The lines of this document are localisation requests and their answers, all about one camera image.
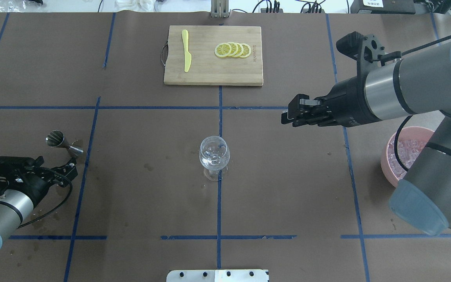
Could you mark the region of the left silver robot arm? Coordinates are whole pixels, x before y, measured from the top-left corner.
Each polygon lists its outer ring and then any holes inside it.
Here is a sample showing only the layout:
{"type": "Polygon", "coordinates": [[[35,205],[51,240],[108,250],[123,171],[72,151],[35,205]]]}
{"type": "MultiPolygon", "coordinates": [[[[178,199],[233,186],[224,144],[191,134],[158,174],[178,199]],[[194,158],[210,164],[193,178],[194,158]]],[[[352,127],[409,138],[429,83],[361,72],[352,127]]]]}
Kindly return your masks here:
{"type": "Polygon", "coordinates": [[[46,168],[43,163],[42,156],[0,156],[0,249],[16,229],[27,225],[24,220],[52,186],[69,187],[65,199],[70,197],[72,182],[78,175],[77,159],[72,157],[54,168],[46,168]]]}

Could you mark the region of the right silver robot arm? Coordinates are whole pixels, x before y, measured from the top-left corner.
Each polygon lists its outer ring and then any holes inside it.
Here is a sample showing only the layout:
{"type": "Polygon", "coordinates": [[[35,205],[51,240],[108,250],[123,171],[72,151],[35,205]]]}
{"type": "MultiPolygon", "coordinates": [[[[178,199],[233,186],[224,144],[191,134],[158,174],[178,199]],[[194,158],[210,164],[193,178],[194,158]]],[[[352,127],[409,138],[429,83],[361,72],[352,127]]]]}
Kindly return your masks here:
{"type": "Polygon", "coordinates": [[[374,34],[351,32],[336,48],[356,62],[356,75],[337,82],[327,95],[295,95],[281,123],[357,127],[418,116],[433,133],[388,205],[426,235],[451,230],[451,35],[388,53],[374,34]]]}

